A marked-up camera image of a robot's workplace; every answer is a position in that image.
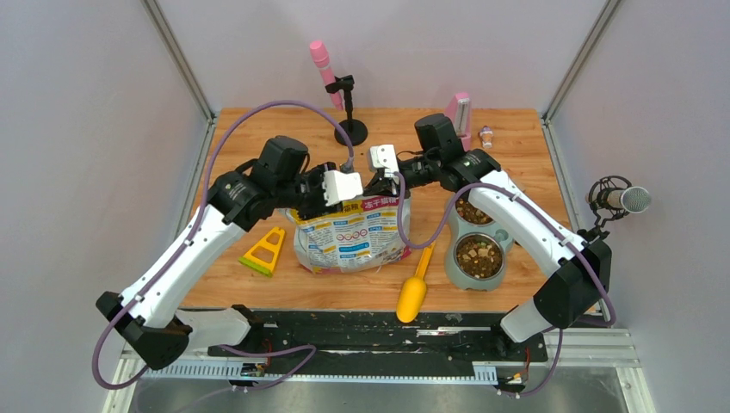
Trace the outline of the pet food bag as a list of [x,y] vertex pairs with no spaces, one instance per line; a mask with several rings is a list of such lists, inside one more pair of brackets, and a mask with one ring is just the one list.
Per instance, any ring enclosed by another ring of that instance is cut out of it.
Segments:
[[294,252],[314,274],[351,273],[399,262],[411,254],[399,227],[410,230],[411,202],[372,196],[345,201],[338,213],[302,219],[284,211],[295,224]]

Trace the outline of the yellow plastic scoop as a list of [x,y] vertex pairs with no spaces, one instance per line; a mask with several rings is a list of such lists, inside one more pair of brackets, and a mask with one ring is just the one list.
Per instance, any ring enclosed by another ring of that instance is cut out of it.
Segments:
[[413,322],[422,308],[428,290],[425,276],[434,247],[435,245],[432,244],[423,250],[413,276],[405,280],[401,287],[395,312],[401,323]]

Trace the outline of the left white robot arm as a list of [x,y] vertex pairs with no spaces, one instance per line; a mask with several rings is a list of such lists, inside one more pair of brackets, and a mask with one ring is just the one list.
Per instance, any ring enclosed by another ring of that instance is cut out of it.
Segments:
[[263,332],[242,305],[185,311],[179,305],[215,260],[279,208],[322,214],[325,173],[333,162],[309,164],[296,139],[268,139],[259,157],[215,179],[188,229],[135,283],[105,292],[96,307],[151,370],[171,365],[188,350],[233,346],[243,355],[263,346]]

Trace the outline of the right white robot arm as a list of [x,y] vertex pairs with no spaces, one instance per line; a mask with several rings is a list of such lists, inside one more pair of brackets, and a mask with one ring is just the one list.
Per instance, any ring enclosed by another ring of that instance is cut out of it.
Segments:
[[397,196],[403,204],[411,189],[437,182],[453,200],[466,197],[501,225],[547,277],[532,298],[501,318],[491,337],[496,355],[513,359],[532,336],[567,329],[608,299],[612,251],[600,237],[560,226],[497,160],[482,149],[466,150],[445,114],[427,115],[414,127],[421,149],[410,159],[399,159],[392,145],[370,148],[374,177],[365,193]]

